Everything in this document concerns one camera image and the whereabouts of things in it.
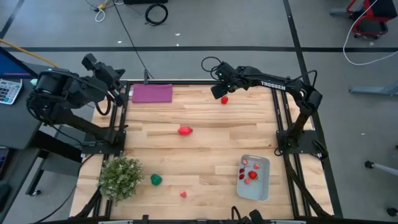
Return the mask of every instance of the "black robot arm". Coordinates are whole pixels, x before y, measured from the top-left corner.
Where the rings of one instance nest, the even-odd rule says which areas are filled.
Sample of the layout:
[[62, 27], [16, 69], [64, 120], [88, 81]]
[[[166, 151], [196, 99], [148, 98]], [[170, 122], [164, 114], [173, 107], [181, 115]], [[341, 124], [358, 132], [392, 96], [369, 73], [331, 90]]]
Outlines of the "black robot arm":
[[309, 117], [318, 110], [322, 95], [311, 85], [304, 84], [300, 79], [277, 77], [260, 72], [253, 67], [238, 67], [234, 69], [226, 62], [221, 62], [215, 73], [220, 81], [211, 88], [213, 96], [218, 99], [227, 93], [233, 93], [239, 88], [248, 90], [254, 86], [264, 86], [276, 90], [286, 91], [293, 96], [300, 114], [294, 125], [285, 135], [285, 143], [291, 147], [298, 147], [298, 141]]
[[[107, 115], [111, 107], [110, 101], [117, 106], [124, 105], [128, 97], [120, 89], [126, 82], [120, 81], [120, 78], [125, 70], [114, 70], [111, 66], [97, 62], [92, 54], [86, 55], [82, 64], [93, 72], [92, 76], [80, 77], [61, 68], [41, 72], [27, 99], [27, 109], [33, 117], [47, 125], [67, 124], [104, 141], [107, 145], [115, 146], [120, 142], [121, 133], [112, 127], [102, 128], [79, 118], [72, 113], [72, 109], [94, 102], [98, 112]], [[98, 102], [105, 97], [108, 100], [108, 109], [102, 113]]]

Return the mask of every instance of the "pink towel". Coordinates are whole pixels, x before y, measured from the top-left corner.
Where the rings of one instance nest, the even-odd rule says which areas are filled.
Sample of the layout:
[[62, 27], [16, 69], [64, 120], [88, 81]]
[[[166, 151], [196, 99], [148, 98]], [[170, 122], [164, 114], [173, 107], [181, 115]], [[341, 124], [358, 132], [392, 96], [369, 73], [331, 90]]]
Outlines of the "pink towel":
[[170, 103], [173, 97], [171, 84], [135, 84], [132, 89], [133, 103]]

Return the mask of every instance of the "white cable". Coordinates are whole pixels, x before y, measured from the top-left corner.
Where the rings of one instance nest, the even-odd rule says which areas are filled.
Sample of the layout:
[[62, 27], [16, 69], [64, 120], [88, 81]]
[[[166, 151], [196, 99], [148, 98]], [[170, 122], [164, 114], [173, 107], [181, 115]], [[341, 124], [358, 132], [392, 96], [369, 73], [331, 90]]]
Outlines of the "white cable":
[[[98, 10], [99, 10], [99, 11], [97, 12], [97, 15], [95, 16], [95, 22], [102, 22], [102, 21], [105, 19], [105, 12], [104, 12], [102, 9], [98, 9]], [[102, 19], [98, 20], [98, 15], [99, 15], [101, 12], [104, 14], [104, 17], [102, 17]]]
[[384, 59], [386, 59], [386, 58], [389, 58], [389, 57], [395, 55], [396, 53], [398, 53], [398, 51], [396, 51], [396, 52], [394, 52], [393, 54], [390, 54], [390, 55], [385, 56], [385, 57], [383, 57], [383, 58], [379, 58], [379, 59], [377, 59], [377, 60], [373, 60], [373, 61], [371, 61], [371, 62], [366, 62], [366, 63], [354, 63], [354, 62], [352, 62], [352, 61], [347, 57], [347, 54], [346, 54], [346, 45], [347, 45], [347, 41], [348, 41], [348, 38], [349, 38], [349, 34], [350, 34], [351, 31], [353, 30], [355, 24], [360, 20], [360, 18], [361, 18], [363, 15], [365, 15], [365, 13], [368, 12], [368, 11], [370, 10], [370, 8], [372, 8], [372, 6], [373, 6], [376, 2], [378, 2], [378, 0], [376, 0], [374, 3], [372, 3], [372, 4], [369, 6], [369, 8], [368, 8], [367, 10], [365, 10], [365, 11], [362, 13], [362, 15], [360, 15], [360, 16], [355, 20], [354, 24], [351, 26], [351, 28], [350, 28], [349, 31], [348, 31], [347, 38], [346, 38], [346, 42], [344, 43], [344, 46], [343, 46], [343, 53], [344, 53], [344, 56], [346, 57], [347, 61], [348, 61], [349, 63], [353, 64], [353, 65], [369, 65], [369, 64], [372, 64], [372, 63], [374, 63], [374, 62], [378, 62], [378, 61], [384, 60]]

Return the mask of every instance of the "metal tray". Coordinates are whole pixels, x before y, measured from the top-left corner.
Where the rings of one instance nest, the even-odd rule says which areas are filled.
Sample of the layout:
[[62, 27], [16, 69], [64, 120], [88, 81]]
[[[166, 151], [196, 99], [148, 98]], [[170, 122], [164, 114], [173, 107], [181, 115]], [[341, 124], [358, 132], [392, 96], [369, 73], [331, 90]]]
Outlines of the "metal tray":
[[[248, 164], [245, 166], [242, 164], [242, 160], [246, 159]], [[253, 168], [254, 164], [259, 164], [260, 168]], [[244, 179], [239, 180], [239, 169], [244, 168]], [[265, 201], [268, 199], [269, 194], [269, 160], [264, 157], [253, 156], [253, 155], [243, 155], [239, 162], [238, 169], [238, 183], [236, 186], [236, 191], [240, 197]], [[256, 171], [258, 178], [256, 180], [251, 180], [250, 184], [245, 184], [244, 180], [249, 177], [249, 171]]]

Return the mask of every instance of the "wooden table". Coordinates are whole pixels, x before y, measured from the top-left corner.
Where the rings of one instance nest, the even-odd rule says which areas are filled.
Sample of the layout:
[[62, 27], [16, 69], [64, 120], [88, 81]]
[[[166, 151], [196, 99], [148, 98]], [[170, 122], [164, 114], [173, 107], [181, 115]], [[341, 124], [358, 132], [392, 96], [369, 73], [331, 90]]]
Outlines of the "wooden table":
[[[293, 98], [288, 95], [288, 99], [295, 120], [299, 111]], [[107, 126], [109, 118], [95, 111], [93, 122]], [[144, 214], [162, 220], [228, 219], [233, 205], [242, 216], [258, 209], [265, 219], [293, 218], [283, 158], [274, 155], [277, 121], [270, 89], [238, 90], [229, 95], [227, 105], [222, 105], [208, 85], [174, 85], [172, 103], [129, 102], [126, 124], [124, 153], [143, 163], [145, 179], [136, 195], [113, 204], [112, 219], [141, 219]], [[192, 134], [178, 135], [181, 126], [193, 128]], [[310, 122], [306, 129], [312, 129]], [[243, 154], [266, 157], [271, 162], [271, 185], [265, 202], [236, 193]], [[321, 162], [310, 155], [300, 158], [307, 189], [333, 213]], [[77, 214], [96, 190], [102, 160], [103, 155], [95, 155], [81, 169], [70, 215]], [[150, 183], [154, 173], [163, 178], [160, 186]], [[181, 190], [187, 192], [187, 198], [180, 197]], [[301, 197], [297, 199], [303, 215]]]

